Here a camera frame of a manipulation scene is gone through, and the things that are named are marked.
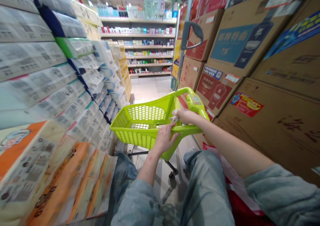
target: gray sleeve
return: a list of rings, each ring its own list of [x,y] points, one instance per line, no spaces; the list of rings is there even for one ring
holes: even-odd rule
[[[245,184],[276,225],[320,225],[320,189],[279,164],[248,176]]]

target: orange package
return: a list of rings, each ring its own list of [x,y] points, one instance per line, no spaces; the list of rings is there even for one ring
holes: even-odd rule
[[[104,184],[107,182],[108,165],[109,165],[109,156],[106,154],[100,169],[99,178],[92,191],[92,197],[88,204],[88,212],[87,212],[86,218],[94,217],[98,214],[98,210],[101,204]]]
[[[27,219],[27,225],[53,225],[64,206],[69,189],[88,157],[90,144],[77,143],[67,158],[55,172],[51,183],[46,187]]]
[[[92,195],[92,190],[97,182],[104,156],[105,153],[101,152],[100,150],[96,149],[94,151],[86,172],[81,180],[71,215],[67,223],[77,222],[85,219],[87,215],[88,203]]]

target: logo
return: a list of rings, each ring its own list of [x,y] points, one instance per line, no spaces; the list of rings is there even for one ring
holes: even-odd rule
[[[295,58],[291,64],[307,64],[318,59],[320,56],[317,55],[303,55]]]
[[[20,129],[6,136],[1,142],[0,152],[11,148],[13,145],[20,143],[26,136],[30,134],[29,129]]]

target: blue package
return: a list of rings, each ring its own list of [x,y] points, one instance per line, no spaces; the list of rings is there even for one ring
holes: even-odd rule
[[[51,10],[39,9],[55,37],[87,38],[87,34],[78,19]]]
[[[56,11],[72,18],[77,18],[70,0],[34,0],[34,4],[46,13],[47,10]]]

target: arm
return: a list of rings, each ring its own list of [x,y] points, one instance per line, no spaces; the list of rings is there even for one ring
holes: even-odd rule
[[[192,111],[179,109],[176,112],[176,116],[180,116],[180,120],[184,124],[197,125],[242,177],[260,172],[274,164],[272,160],[247,143]]]

